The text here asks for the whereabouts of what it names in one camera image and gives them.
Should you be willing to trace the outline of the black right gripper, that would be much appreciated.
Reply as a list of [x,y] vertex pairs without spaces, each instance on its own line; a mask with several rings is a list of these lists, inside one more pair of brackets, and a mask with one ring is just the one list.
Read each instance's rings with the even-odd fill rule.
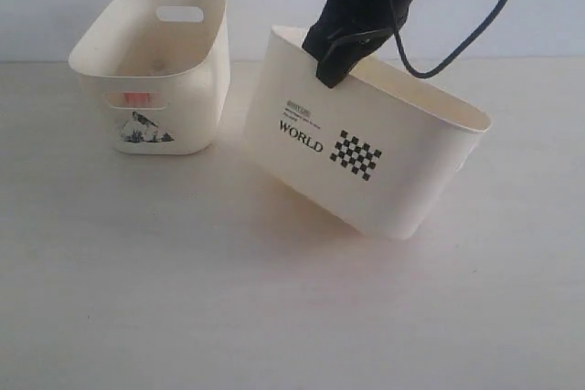
[[326,0],[302,48],[318,59],[315,76],[329,89],[403,26],[413,0]]

